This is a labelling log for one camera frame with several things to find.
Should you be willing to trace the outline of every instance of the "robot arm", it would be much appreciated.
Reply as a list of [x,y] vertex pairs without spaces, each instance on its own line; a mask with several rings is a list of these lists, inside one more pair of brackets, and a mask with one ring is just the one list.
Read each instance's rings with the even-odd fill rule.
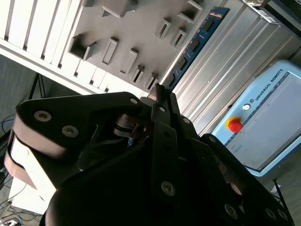
[[198,136],[173,93],[155,91],[156,101],[112,93],[18,106],[5,164],[49,203],[41,225],[293,225],[216,137]]

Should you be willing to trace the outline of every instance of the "screw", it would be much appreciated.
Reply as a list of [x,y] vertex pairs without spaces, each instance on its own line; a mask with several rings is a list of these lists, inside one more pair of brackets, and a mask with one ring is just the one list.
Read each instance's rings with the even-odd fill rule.
[[159,109],[160,109],[162,112],[166,112],[166,110],[165,110],[163,107],[159,107]]
[[225,204],[225,210],[229,214],[230,217],[232,217],[234,220],[238,219],[238,213],[236,209],[229,203]]
[[131,98],[130,101],[131,101],[132,103],[134,103],[134,104],[137,104],[137,103],[138,103],[138,101],[137,101],[136,99],[134,99],[134,98]]
[[215,143],[216,142],[216,140],[215,140],[215,138],[214,137],[209,137],[209,139],[213,142],[213,143]]
[[49,112],[37,111],[33,114],[34,118],[38,121],[50,121],[52,116]]
[[172,183],[169,181],[163,181],[161,183],[162,191],[167,194],[168,196],[174,196],[175,194],[175,188]]
[[280,215],[284,220],[288,221],[288,217],[287,217],[286,213],[285,213],[283,210],[278,209],[278,213],[279,213],[279,215]]
[[276,219],[277,219],[277,218],[276,218],[276,215],[274,214],[274,212],[271,211],[269,208],[266,208],[265,211],[267,212],[267,214],[268,214],[268,216],[269,216],[270,218],[272,218],[273,220],[276,220]]
[[185,123],[187,123],[187,124],[190,123],[189,119],[187,119],[187,118],[183,118],[183,121],[184,121]]
[[64,126],[62,128],[62,133],[66,136],[66,137],[70,137],[70,138],[76,138],[79,135],[79,130],[74,127],[74,126]]

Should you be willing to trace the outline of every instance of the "red emergency stop button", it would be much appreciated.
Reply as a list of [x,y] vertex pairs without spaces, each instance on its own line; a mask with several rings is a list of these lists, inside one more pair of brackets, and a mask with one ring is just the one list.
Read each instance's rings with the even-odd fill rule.
[[240,122],[240,118],[239,117],[231,117],[227,120],[226,122],[226,127],[233,133],[238,133],[243,125]]

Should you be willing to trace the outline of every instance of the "universal robots logo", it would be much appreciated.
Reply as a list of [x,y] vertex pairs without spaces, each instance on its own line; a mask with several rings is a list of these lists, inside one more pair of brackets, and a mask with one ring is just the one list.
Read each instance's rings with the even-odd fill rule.
[[261,97],[263,96],[263,94],[269,89],[269,87],[271,86],[271,84],[273,82],[275,82],[275,80],[278,78],[278,76],[281,74],[281,72],[283,71],[283,69],[280,69],[276,75],[270,80],[270,83],[266,84],[265,87],[261,90],[261,92],[257,95],[257,97],[254,99],[250,99],[249,103],[253,103],[254,101],[258,101],[259,99],[261,99]]

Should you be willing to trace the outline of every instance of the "gray floor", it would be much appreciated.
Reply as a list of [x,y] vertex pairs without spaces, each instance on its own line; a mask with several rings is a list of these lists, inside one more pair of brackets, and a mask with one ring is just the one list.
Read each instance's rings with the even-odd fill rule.
[[[18,103],[26,100],[29,96],[35,72],[19,65],[0,55],[0,123],[8,115],[15,113],[15,107]],[[76,95],[69,90],[44,77],[46,94],[48,97],[61,97]],[[35,90],[34,98],[39,98],[40,92]],[[11,124],[5,125],[7,131]],[[269,190],[273,188],[272,179],[277,178],[281,185],[281,191],[285,197],[287,205],[293,216],[296,226],[301,226],[301,145],[297,147],[289,156],[273,168],[267,175],[258,180]],[[8,198],[10,183],[6,184],[0,191],[0,203]],[[30,220],[32,216],[22,214],[22,218]],[[34,219],[24,221],[24,226],[39,225]]]

